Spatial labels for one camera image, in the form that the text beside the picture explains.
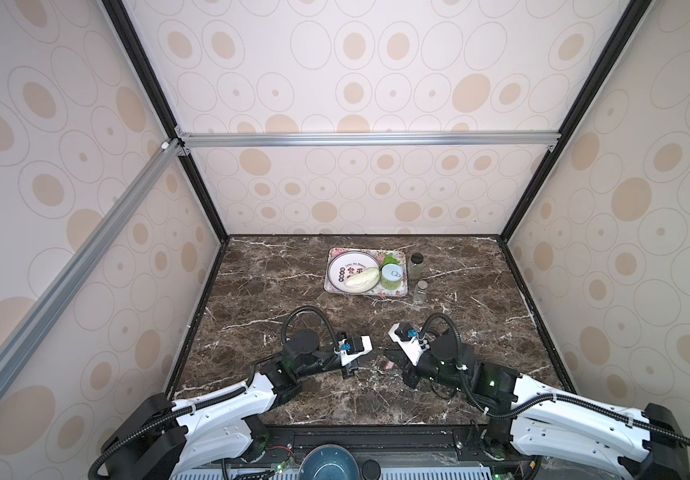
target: white plate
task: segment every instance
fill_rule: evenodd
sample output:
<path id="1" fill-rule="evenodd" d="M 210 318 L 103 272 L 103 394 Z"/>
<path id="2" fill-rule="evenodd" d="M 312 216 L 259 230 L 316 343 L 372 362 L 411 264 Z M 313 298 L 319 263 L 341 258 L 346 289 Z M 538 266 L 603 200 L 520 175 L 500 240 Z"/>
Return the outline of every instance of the white plate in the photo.
<path id="1" fill-rule="evenodd" d="M 367 268 L 379 268 L 377 260 L 363 252 L 345 252 L 332 260 L 329 264 L 329 282 L 334 285 L 334 288 L 345 293 L 364 293 L 368 292 L 379 283 L 379 277 L 373 285 L 362 286 L 360 288 L 348 288 L 345 286 L 345 280 L 351 276 L 360 274 Z"/>

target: metal vent grille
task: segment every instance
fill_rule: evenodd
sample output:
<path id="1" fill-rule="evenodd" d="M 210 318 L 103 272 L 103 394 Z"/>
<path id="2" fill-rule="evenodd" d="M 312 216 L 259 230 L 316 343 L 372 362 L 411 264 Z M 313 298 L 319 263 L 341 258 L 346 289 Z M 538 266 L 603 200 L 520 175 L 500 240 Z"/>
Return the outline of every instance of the metal vent grille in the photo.
<path id="1" fill-rule="evenodd" d="M 230 478 L 261 471 L 248 468 L 234 469 L 230 472 Z M 222 480 L 222 471 L 218 468 L 193 468 L 173 476 L 171 480 Z M 270 480 L 297 480 L 297 472 L 273 475 Z M 492 472 L 488 467 L 383 468 L 380 480 L 492 480 Z"/>

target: tray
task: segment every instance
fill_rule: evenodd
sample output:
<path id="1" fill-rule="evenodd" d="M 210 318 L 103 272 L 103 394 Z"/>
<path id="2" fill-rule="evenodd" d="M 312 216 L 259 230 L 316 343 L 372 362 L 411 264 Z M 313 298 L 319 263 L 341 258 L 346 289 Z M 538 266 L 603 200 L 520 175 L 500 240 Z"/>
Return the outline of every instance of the tray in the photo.
<path id="1" fill-rule="evenodd" d="M 345 293 L 335 288 L 334 285 L 332 285 L 332 283 L 329 281 L 329 265 L 331 265 L 332 260 L 334 260 L 339 255 L 342 255 L 345 252 L 352 251 L 363 252 L 364 254 L 369 254 L 373 256 L 377 259 L 377 262 L 380 266 L 382 265 L 382 262 L 385 260 L 385 255 L 392 254 L 393 258 L 395 258 L 398 261 L 398 264 L 401 266 L 401 268 L 403 268 L 403 278 L 401 279 L 401 285 L 398 287 L 398 289 L 386 290 L 385 287 L 382 286 L 382 283 L 377 283 L 377 286 L 363 293 Z M 405 296 L 408 293 L 408 281 L 406 279 L 406 254 L 404 254 L 400 250 L 372 250 L 369 248 L 332 248 L 331 250 L 329 250 L 329 259 L 326 261 L 326 269 L 324 270 L 323 277 L 323 289 L 329 293 L 339 293 L 340 295 L 379 296 Z"/>

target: black lid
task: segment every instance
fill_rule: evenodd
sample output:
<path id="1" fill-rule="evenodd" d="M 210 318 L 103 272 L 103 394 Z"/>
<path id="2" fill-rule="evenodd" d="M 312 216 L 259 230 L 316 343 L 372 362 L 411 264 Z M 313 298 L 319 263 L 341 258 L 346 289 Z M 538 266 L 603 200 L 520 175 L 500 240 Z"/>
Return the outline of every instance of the black lid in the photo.
<path id="1" fill-rule="evenodd" d="M 363 466 L 361 466 L 361 476 L 363 476 L 363 480 L 379 480 L 381 474 L 382 469 L 374 460 L 366 460 Z"/>

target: green leaf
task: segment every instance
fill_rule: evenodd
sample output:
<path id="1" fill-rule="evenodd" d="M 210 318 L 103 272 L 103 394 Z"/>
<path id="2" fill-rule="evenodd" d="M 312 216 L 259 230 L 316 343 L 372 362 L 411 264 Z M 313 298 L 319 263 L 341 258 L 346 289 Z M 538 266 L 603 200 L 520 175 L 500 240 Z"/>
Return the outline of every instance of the green leaf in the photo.
<path id="1" fill-rule="evenodd" d="M 385 255 L 385 261 L 382 262 L 382 266 L 389 265 L 389 264 L 400 265 L 400 263 L 395 258 L 393 258 L 392 254 Z"/>

